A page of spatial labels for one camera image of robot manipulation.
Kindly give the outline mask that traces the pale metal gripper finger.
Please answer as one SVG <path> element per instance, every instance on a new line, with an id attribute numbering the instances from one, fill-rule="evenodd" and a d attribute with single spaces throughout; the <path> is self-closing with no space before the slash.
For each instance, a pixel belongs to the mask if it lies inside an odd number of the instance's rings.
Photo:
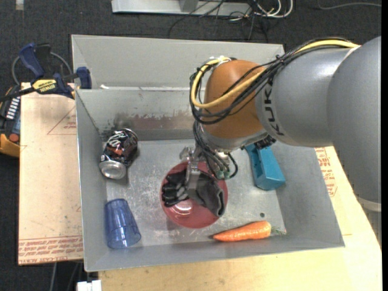
<path id="1" fill-rule="evenodd" d="M 189 161 L 186 168 L 186 190 L 187 193 L 195 193 L 201 171 L 197 162 Z"/>

